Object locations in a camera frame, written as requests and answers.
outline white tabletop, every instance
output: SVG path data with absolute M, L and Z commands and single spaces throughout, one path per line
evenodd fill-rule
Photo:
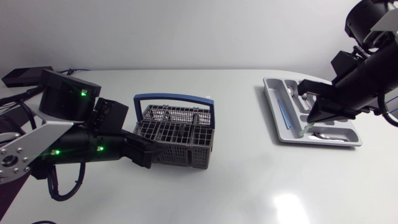
M 50 198 L 46 180 L 29 177 L 2 223 L 398 223 L 398 129 L 361 114 L 353 121 L 361 147 L 282 143 L 263 91 L 269 75 L 307 77 L 275 70 L 76 73 L 101 85 L 101 97 L 130 107 L 128 131 L 136 123 L 136 94 L 210 96 L 216 133 L 209 168 L 92 162 L 66 202 Z M 3 86 L 0 93 L 24 89 Z M 57 166 L 61 194 L 78 167 Z

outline black device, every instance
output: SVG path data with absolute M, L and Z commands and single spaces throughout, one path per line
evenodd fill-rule
M 64 201 L 80 188 L 87 162 L 114 161 L 128 157 L 135 164 L 150 168 L 166 150 L 155 141 L 123 130 L 128 106 L 104 98 L 99 98 L 95 103 L 100 89 L 94 83 L 43 70 L 38 87 L 0 99 L 0 106 L 14 101 L 21 105 L 0 115 L 0 151 L 6 152 L 0 154 L 0 219 L 29 174 L 39 180 L 47 179 L 51 197 Z M 41 91 L 43 96 L 37 111 L 23 103 Z M 43 126 L 36 128 L 32 112 L 43 113 Z M 25 133 L 20 128 L 28 121 L 34 129 L 31 133 Z M 32 140 L 41 139 L 39 142 L 52 138 L 54 142 L 49 141 L 45 148 L 37 148 L 36 144 L 26 145 L 21 136 L 25 139 L 33 136 Z M 30 146 L 30 150 L 10 151 L 18 139 L 22 140 L 18 147 L 23 149 L 24 145 Z M 55 165 L 70 163 L 80 163 L 79 178 L 69 193 L 60 195 Z
M 7 87 L 34 86 L 40 82 L 40 76 L 44 69 L 53 70 L 51 66 L 33 67 L 33 68 L 16 68 L 1 80 Z
M 307 118 L 309 123 L 355 119 L 362 112 L 374 111 L 398 126 L 384 103 L 384 95 L 398 87 L 397 34 L 372 30 L 387 12 L 395 9 L 392 2 L 359 2 L 348 14 L 345 26 L 346 33 L 356 39 L 358 46 L 352 53 L 340 51 L 331 61 L 337 74 L 332 84 L 303 80 L 298 85 L 299 95 L 317 96 Z M 376 98 L 378 108 L 369 105 Z

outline cutlery tray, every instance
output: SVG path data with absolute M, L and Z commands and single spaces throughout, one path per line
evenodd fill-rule
M 361 146 L 362 140 L 355 130 L 351 121 L 327 121 L 315 123 L 304 136 L 300 136 L 299 132 L 308 124 L 307 117 L 311 109 L 307 103 L 297 93 L 297 85 L 301 80 L 294 79 L 280 79 L 265 77 L 264 92 L 267 96 L 269 106 L 274 117 L 276 129 L 279 140 L 282 142 L 296 142 L 307 144 L 322 144 L 332 146 Z M 288 91 L 288 86 L 291 86 L 294 95 L 291 96 Z M 287 129 L 282 112 L 278 105 L 278 100 L 284 107 L 286 116 L 288 117 L 291 127 Z M 313 95 L 307 94 L 307 102 L 313 105 L 316 98 Z M 314 133 L 319 132 L 329 137 L 343 138 L 348 141 L 327 140 L 315 137 Z

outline dishwasher cutlery basket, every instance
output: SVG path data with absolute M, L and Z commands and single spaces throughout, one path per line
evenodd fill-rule
M 179 100 L 209 106 L 209 109 L 149 105 L 141 100 Z M 214 101 L 197 96 L 148 93 L 134 97 L 137 125 L 134 134 L 163 144 L 167 150 L 156 162 L 207 169 L 215 132 Z

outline blue utensil handle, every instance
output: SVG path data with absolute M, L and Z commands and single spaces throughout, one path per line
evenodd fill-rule
M 215 128 L 215 117 L 214 117 L 214 101 L 202 97 L 190 96 L 184 94 L 173 94 L 173 93 L 145 93 L 137 94 L 134 97 L 134 107 L 136 108 L 137 121 L 140 122 L 144 118 L 141 110 L 141 100 L 179 100 L 191 103 L 198 103 L 201 105 L 209 106 L 210 108 L 210 127 Z

